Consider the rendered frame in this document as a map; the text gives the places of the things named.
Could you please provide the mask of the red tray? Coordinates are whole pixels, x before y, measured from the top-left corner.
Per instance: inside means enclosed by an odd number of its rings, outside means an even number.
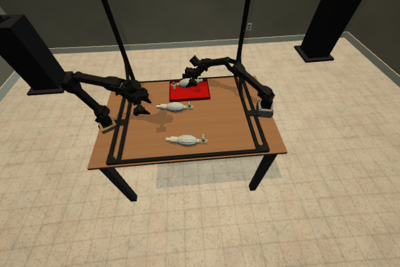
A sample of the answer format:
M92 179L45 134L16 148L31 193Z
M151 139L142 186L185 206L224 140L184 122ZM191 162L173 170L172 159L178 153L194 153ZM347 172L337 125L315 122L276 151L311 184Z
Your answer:
M176 87L175 90L171 87L171 83L178 83L180 81L169 82L169 102L181 102L181 101L199 101L210 99L208 79L202 79L203 82L197 84L197 86L191 86L189 88Z

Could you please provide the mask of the white squeeze bag with beige valve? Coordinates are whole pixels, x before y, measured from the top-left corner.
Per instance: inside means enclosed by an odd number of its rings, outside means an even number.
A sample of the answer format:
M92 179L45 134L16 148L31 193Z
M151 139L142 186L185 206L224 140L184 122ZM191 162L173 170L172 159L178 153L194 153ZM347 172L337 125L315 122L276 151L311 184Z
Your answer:
M193 146L197 143L199 144L208 144L208 139L205 138L205 135L201 135L201 139L197 139L194 136L185 134L181 136L171 136L170 138L166 138L166 141L170 141L171 143L177 143L182 146Z

